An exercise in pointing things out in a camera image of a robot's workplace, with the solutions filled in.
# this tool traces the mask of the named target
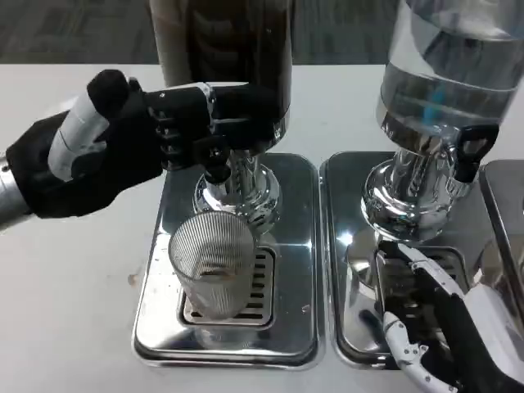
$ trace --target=drip tray grate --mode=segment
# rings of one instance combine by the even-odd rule
[[[267,249],[256,253],[251,297],[246,308],[233,318],[220,321],[204,317],[194,309],[189,299],[183,297],[183,318],[187,323],[198,325],[264,326],[273,314],[273,268],[274,256]]]

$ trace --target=drip tray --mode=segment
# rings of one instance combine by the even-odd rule
[[[273,252],[259,250],[256,253],[255,271],[251,297],[246,308],[233,318],[214,321],[202,316],[186,296],[183,297],[183,318],[197,325],[264,326],[273,314]]]
[[[406,266],[389,260],[387,269],[379,272],[375,264],[380,239],[362,214],[362,190],[369,172],[391,157],[389,152],[348,151],[330,158],[320,170],[324,234],[330,258],[327,266],[332,279],[333,338],[343,359],[360,368],[396,367],[382,330],[383,305],[375,291],[377,287],[401,294],[397,300],[404,300],[400,306],[404,316],[418,324],[415,330],[420,327],[422,338],[439,333],[435,321],[431,321],[431,310],[420,305],[412,293],[413,275]],[[477,275],[477,261],[491,234],[486,207],[475,186],[455,206],[442,234],[420,248],[467,290]]]
[[[133,330],[133,347],[147,363],[284,369],[316,363],[323,336],[316,170],[288,154],[260,161],[280,183],[282,216],[258,239],[246,308],[223,321],[192,307],[167,252],[172,234],[195,214],[193,194],[202,172],[167,173]]]

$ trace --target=white robotic hand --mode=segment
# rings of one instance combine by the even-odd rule
[[[524,339],[496,291],[477,284],[464,294],[419,250],[395,242],[381,242],[378,248],[386,258],[403,260],[413,271],[423,300],[434,306],[465,391],[524,392]],[[429,349],[411,344],[405,325],[394,314],[385,312],[383,326],[396,363],[417,386],[431,393],[459,391],[421,365]]]

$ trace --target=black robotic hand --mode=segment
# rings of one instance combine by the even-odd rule
[[[228,152],[270,146],[278,116],[272,92],[252,84],[146,93],[135,79],[104,70],[69,111],[37,121],[7,149],[0,198],[21,197],[27,209],[8,211],[2,201],[0,226],[15,213],[87,215],[163,169],[200,164],[223,181]]]
[[[74,162],[73,178],[63,181],[48,156],[68,112],[40,120],[7,150],[7,161],[30,210],[40,218],[80,216],[100,210],[123,190],[162,173],[155,121],[139,91],[129,92],[121,111],[100,137],[103,151]]]

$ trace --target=clear plastic cup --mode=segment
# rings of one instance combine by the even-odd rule
[[[195,310],[232,318],[249,300],[255,239],[236,215],[205,212],[185,221],[169,241],[169,258]]]

